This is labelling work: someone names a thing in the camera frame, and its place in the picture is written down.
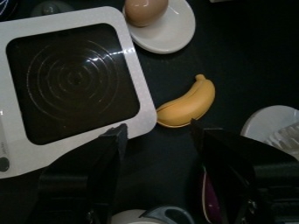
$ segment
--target egg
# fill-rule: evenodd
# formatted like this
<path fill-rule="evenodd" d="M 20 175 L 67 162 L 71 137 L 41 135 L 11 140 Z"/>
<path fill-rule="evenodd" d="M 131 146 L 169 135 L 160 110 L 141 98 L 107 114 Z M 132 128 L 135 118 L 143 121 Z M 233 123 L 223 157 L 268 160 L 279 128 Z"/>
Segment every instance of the egg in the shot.
<path fill-rule="evenodd" d="M 148 26 L 164 14 L 168 0 L 125 0 L 125 20 L 133 26 Z"/>

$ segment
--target purple object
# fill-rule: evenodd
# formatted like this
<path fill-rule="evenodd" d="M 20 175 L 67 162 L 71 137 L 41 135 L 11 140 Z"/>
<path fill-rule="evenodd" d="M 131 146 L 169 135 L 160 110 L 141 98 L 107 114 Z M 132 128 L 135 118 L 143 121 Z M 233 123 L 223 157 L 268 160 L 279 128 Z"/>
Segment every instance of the purple object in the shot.
<path fill-rule="evenodd" d="M 207 172 L 204 172 L 201 177 L 201 210 L 208 223 L 221 223 L 220 218 L 220 204 L 217 200 L 216 193 L 213 191 L 213 187 L 211 185 L 211 179 L 208 177 Z"/>

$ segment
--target banana toy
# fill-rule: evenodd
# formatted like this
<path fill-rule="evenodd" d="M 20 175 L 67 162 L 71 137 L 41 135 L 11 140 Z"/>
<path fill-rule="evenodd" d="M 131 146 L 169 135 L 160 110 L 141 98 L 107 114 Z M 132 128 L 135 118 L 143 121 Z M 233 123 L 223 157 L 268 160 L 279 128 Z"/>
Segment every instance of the banana toy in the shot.
<path fill-rule="evenodd" d="M 197 74 L 189 91 L 168 101 L 157 110 L 157 123 L 167 128 L 180 128 L 199 119 L 208 111 L 215 99 L 215 87 L 203 74 Z"/>

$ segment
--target white saucer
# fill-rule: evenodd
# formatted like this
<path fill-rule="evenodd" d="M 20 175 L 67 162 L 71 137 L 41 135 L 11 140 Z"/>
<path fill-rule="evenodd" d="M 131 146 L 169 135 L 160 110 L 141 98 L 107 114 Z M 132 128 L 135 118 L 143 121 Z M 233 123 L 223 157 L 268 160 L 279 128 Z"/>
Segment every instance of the white saucer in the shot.
<path fill-rule="evenodd" d="M 132 40 L 152 53 L 173 53 L 189 43 L 195 32 L 192 8 L 184 0 L 169 0 L 161 18 L 147 27 L 127 24 Z"/>
<path fill-rule="evenodd" d="M 280 105 L 271 106 L 260 109 L 247 119 L 240 135 L 264 142 L 273 132 L 297 122 L 299 110 Z"/>

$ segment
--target black table surface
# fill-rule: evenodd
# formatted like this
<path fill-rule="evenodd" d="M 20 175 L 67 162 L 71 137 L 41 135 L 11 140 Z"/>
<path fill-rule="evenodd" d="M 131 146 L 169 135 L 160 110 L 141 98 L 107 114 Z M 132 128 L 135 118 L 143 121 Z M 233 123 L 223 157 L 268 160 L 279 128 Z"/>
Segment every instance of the black table surface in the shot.
<path fill-rule="evenodd" d="M 41 0 L 20 1 L 11 19 L 28 18 Z M 64 0 L 75 10 L 112 6 L 121 0 Z M 236 0 L 209 3 L 188 0 L 196 18 L 191 43 L 172 54 L 153 54 L 135 46 L 153 105 L 181 96 L 204 74 L 216 88 L 216 98 L 201 118 L 239 133 L 259 109 L 285 105 L 299 109 L 299 19 L 295 0 Z M 175 205 L 199 211 L 197 153 L 189 127 L 156 125 L 128 141 L 116 188 L 113 213 Z M 0 179 L 0 223 L 24 223 L 37 198 L 41 170 Z"/>

